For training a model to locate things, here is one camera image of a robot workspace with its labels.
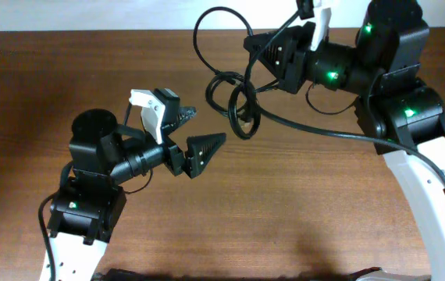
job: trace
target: wood grain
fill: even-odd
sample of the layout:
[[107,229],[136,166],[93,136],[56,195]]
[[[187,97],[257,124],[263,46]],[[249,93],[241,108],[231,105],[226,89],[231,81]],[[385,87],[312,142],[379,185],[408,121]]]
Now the wood grain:
[[[200,35],[210,63],[244,70],[243,32]],[[331,38],[350,44],[354,35],[334,30]],[[432,30],[420,76],[445,100],[445,29]],[[171,88],[199,110],[173,134],[182,148],[190,135],[223,131],[228,141],[197,179],[159,167],[148,189],[128,197],[99,271],[277,277],[382,266],[429,273],[410,208],[373,146],[267,119],[252,140],[239,140],[205,103],[211,78],[194,54],[190,31],[0,33],[0,280],[38,279],[44,245],[36,211],[70,160],[73,118],[106,108],[121,119],[131,88],[155,87]],[[270,79],[257,66],[255,84]],[[221,87],[217,100],[226,103],[230,90]],[[321,87],[311,93],[324,110],[353,98]],[[319,116],[306,105],[304,90],[264,93],[260,102],[301,123],[361,132],[353,110]],[[130,125],[140,125],[138,110]]]

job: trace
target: wooden table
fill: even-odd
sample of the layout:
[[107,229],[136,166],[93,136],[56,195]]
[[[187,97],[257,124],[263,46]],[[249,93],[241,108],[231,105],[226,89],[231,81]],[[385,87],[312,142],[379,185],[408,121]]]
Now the wooden table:
[[[354,35],[334,30],[331,38],[351,44]],[[241,72],[243,39],[241,31],[202,31],[200,46],[214,66]],[[445,29],[432,30],[419,75],[445,100]],[[190,31],[0,33],[0,280],[38,279],[45,249],[36,212],[70,160],[77,114],[106,108],[122,119],[131,88],[155,87],[169,87],[184,105],[198,108],[198,117],[173,134],[182,149],[190,135],[226,132],[227,142],[197,179],[158,167],[152,185],[128,197],[100,272],[277,277],[382,266],[429,273],[408,203],[372,145],[268,119],[242,141],[205,103],[211,78]],[[270,80],[258,65],[255,84]],[[222,86],[216,100],[226,103],[230,90]],[[300,123],[361,132],[353,109],[321,116],[304,93],[273,91],[260,102]],[[354,99],[322,87],[311,95],[324,110]],[[139,110],[130,125],[140,125]]]

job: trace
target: black cable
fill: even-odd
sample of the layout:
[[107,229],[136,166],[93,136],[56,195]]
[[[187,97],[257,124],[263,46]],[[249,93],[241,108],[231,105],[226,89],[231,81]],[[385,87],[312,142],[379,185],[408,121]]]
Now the black cable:
[[129,194],[135,194],[136,192],[139,192],[139,191],[143,190],[144,188],[148,187],[148,185],[150,185],[151,179],[153,179],[153,169],[150,169],[150,178],[148,179],[148,181],[146,182],[146,184],[142,188],[138,188],[138,189],[133,190],[133,191],[124,191],[124,193],[129,195]]
[[[59,187],[64,187],[65,186],[66,181],[68,180],[68,175],[69,175],[70,171],[72,170],[72,166],[73,166],[73,162],[69,162],[61,170],[61,177],[59,179]],[[56,267],[55,267],[55,263],[54,263],[54,255],[52,254],[51,243],[49,242],[48,230],[45,227],[43,212],[44,212],[45,205],[50,200],[54,199],[56,194],[57,194],[57,192],[55,192],[54,194],[51,194],[47,198],[45,198],[41,202],[41,206],[38,208],[38,223],[39,223],[39,225],[41,227],[42,237],[44,238],[45,250],[48,252],[49,267],[51,268],[51,278],[49,279],[49,281],[55,281],[55,279],[56,279]]]
[[311,85],[309,85],[308,90],[306,91],[306,102],[308,103],[309,107],[310,107],[311,109],[313,109],[314,111],[316,111],[317,113],[320,113],[320,114],[323,114],[323,115],[328,115],[328,116],[338,115],[338,114],[340,114],[340,113],[342,113],[342,112],[345,112],[345,111],[348,110],[349,108],[352,108],[352,107],[354,106],[354,103],[356,102],[356,99],[355,99],[353,102],[351,102],[350,105],[348,105],[346,108],[344,108],[344,109],[342,109],[341,111],[338,111],[338,112],[324,112],[324,111],[321,111],[321,110],[317,109],[317,108],[311,103],[311,101],[309,100],[309,91],[310,91],[312,88],[314,88],[314,87],[315,87],[315,84],[314,84],[314,83],[311,83]]
[[[210,70],[212,70],[215,73],[214,79],[212,79],[211,83],[209,83],[209,85],[207,86],[207,89],[205,91],[205,98],[207,99],[207,103],[209,103],[210,106],[212,106],[216,111],[223,114],[224,116],[227,116],[230,119],[231,128],[233,129],[233,132],[239,138],[241,138],[243,140],[247,140],[247,139],[250,139],[255,134],[255,132],[257,131],[257,129],[259,127],[260,118],[261,118],[261,114],[262,114],[265,117],[267,117],[277,123],[291,127],[296,130],[302,130],[305,132],[315,133],[315,134],[319,134],[319,135],[323,135],[323,136],[327,136],[327,137],[339,137],[339,138],[343,138],[343,139],[351,139],[351,140],[356,140],[356,141],[367,141],[367,142],[371,142],[373,144],[384,145],[384,146],[387,146],[389,148],[393,148],[396,150],[406,151],[409,155],[414,155],[415,157],[421,159],[425,164],[429,165],[429,167],[431,167],[431,169],[433,169],[433,171],[438,175],[438,177],[443,182],[443,185],[445,186],[444,172],[434,162],[432,162],[430,159],[428,159],[427,157],[425,157],[424,155],[422,155],[421,153],[419,153],[418,151],[416,151],[413,148],[410,148],[403,144],[397,144],[390,140],[384,140],[384,139],[379,139],[379,138],[374,138],[374,137],[366,137],[365,135],[361,135],[361,134],[357,134],[357,133],[325,130],[325,129],[321,129],[321,128],[317,128],[317,127],[313,127],[313,126],[296,123],[294,121],[284,119],[282,117],[272,114],[271,112],[264,110],[259,105],[257,96],[256,96],[256,94],[262,88],[256,90],[254,88],[254,86],[252,85],[252,83],[250,82],[251,69],[252,69],[253,65],[257,62],[258,58],[262,55],[262,53],[271,45],[271,43],[298,17],[298,12],[296,12],[290,19],[288,19],[288,21],[285,22],[284,25],[281,26],[281,28],[279,28],[274,33],[274,35],[269,39],[269,41],[266,43],[265,46],[263,46],[256,53],[254,53],[254,55],[249,60],[249,63],[245,70],[245,75],[242,79],[241,74],[239,74],[239,73],[231,72],[231,74],[226,76],[225,73],[221,73],[217,69],[213,68],[212,66],[210,66],[208,64],[208,62],[206,62],[204,60],[204,58],[201,56],[200,51],[198,50],[197,34],[198,34],[198,27],[200,25],[200,22],[210,12],[214,12],[214,11],[218,11],[218,10],[231,12],[232,14],[238,16],[244,22],[245,26],[247,27],[247,32],[249,30],[251,30],[251,28],[247,24],[247,21],[245,19],[243,19],[243,17],[239,13],[233,11],[232,9],[228,9],[228,8],[224,8],[224,7],[216,7],[216,8],[212,8],[212,9],[204,12],[201,15],[201,17],[198,19],[197,24],[195,25],[195,29],[194,29],[193,42],[194,42],[195,51],[196,51],[198,57],[200,58],[200,60]],[[230,101],[228,103],[227,111],[225,108],[221,107],[220,105],[217,105],[212,99],[213,92],[214,92],[215,88],[217,86],[219,86],[223,81],[226,81],[233,85],[237,84],[238,81],[242,83],[242,84],[238,84],[237,87],[235,87],[235,89],[233,90],[233,93],[231,94],[231,97],[230,97]],[[266,86],[270,87],[269,89],[267,89],[267,91],[272,90],[275,87],[275,86],[273,86],[273,84],[268,84]],[[244,106],[237,108],[237,99],[238,99],[238,95],[240,93],[243,93],[247,100],[246,100]],[[241,112],[243,109],[245,109],[245,113],[243,115],[242,114],[239,115],[239,112]],[[249,133],[245,133],[241,129],[240,124],[238,123],[238,119],[242,118],[242,116],[245,117],[246,119],[249,119],[250,117],[252,117],[252,119],[254,120],[254,125],[252,126],[251,131]]]
[[127,106],[126,109],[126,115],[125,117],[123,117],[123,125],[127,126],[127,120],[129,120],[129,114],[130,114],[130,109],[132,108],[132,104],[129,102],[129,105]]

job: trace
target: white wall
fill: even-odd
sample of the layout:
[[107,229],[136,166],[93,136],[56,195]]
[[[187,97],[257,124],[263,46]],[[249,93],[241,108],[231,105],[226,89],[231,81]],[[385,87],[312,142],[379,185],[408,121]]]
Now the white wall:
[[[370,0],[340,0],[331,27],[359,27]],[[445,0],[419,0],[431,26],[445,26]],[[0,30],[193,29],[208,8],[236,9],[253,28],[279,27],[295,0],[0,0]],[[204,29],[235,29],[242,24],[218,12]]]

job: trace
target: green light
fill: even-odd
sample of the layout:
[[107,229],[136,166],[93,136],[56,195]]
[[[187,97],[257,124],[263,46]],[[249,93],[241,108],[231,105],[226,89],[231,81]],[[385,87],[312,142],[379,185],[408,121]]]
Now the green light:
[[370,23],[365,26],[365,31],[367,33],[371,33],[372,32],[372,25]]
[[339,73],[331,72],[331,73],[328,73],[327,76],[328,76],[331,80],[335,80],[335,79],[339,78]]
[[415,112],[415,111],[413,111],[413,110],[411,110],[411,109],[407,109],[407,110],[404,111],[404,114],[405,114],[407,117],[412,117],[412,116],[414,116],[416,113],[417,113],[417,112]]

